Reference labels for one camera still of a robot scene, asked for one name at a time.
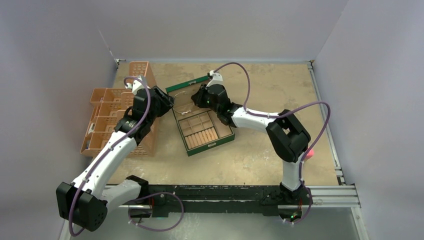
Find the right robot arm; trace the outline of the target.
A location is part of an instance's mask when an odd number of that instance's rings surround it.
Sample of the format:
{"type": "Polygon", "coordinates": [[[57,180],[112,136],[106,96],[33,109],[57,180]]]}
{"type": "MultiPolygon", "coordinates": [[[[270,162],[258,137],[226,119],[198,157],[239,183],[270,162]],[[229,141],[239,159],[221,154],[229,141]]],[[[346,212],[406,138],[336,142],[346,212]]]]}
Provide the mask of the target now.
{"type": "Polygon", "coordinates": [[[292,204],[300,198],[301,161],[308,155],[311,136],[294,114],[288,109],[281,113],[266,113],[244,108],[230,100],[221,84],[202,84],[191,100],[196,107],[215,112],[226,126],[267,134],[275,153],[282,159],[282,200],[292,204]]]}

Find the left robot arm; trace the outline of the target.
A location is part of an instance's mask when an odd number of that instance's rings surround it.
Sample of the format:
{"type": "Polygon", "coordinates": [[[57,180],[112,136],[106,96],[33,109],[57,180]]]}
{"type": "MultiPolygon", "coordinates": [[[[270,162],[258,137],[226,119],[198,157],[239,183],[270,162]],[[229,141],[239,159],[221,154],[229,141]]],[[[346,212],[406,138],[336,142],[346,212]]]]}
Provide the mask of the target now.
{"type": "Polygon", "coordinates": [[[122,183],[107,189],[106,185],[125,158],[151,131],[156,118],[162,117],[174,106],[175,99],[158,87],[141,88],[122,118],[117,122],[104,148],[91,164],[72,183],[62,182],[56,189],[58,211],[73,226],[93,232],[105,221],[108,213],[120,205],[134,201],[146,203],[148,182],[129,176],[122,183]]]}

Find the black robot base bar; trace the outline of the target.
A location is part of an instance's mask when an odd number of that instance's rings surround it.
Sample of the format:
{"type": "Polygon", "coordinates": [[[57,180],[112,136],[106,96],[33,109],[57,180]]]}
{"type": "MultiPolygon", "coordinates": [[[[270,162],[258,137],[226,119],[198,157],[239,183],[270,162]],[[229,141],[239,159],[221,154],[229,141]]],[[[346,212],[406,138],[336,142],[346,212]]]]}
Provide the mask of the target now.
{"type": "Polygon", "coordinates": [[[294,222],[309,212],[313,199],[304,185],[290,191],[282,184],[181,185],[142,180],[141,192],[123,204],[145,205],[154,218],[170,213],[261,214],[294,222]]]}

